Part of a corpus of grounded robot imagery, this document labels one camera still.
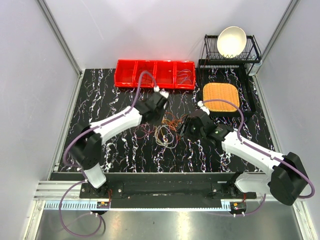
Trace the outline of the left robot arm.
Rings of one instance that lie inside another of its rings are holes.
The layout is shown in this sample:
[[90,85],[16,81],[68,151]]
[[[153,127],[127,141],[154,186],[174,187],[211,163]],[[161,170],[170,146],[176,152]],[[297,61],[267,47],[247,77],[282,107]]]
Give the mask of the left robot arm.
[[146,100],[133,102],[117,114],[78,128],[79,135],[66,148],[63,157],[71,156],[79,164],[95,197],[103,198],[108,193],[107,178],[100,167],[103,145],[130,128],[143,124],[160,125],[168,98],[169,92],[160,90]]

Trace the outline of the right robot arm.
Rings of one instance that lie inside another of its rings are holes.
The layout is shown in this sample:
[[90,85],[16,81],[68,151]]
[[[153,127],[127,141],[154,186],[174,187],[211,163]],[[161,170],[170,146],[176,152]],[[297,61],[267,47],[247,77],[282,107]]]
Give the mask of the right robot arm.
[[244,193],[262,193],[272,195],[280,203],[291,206],[303,197],[301,193],[310,183],[297,154],[268,150],[240,136],[239,131],[227,125],[215,124],[201,109],[186,117],[178,133],[189,139],[209,142],[262,171],[236,174],[227,185],[228,195],[232,198],[239,198]]

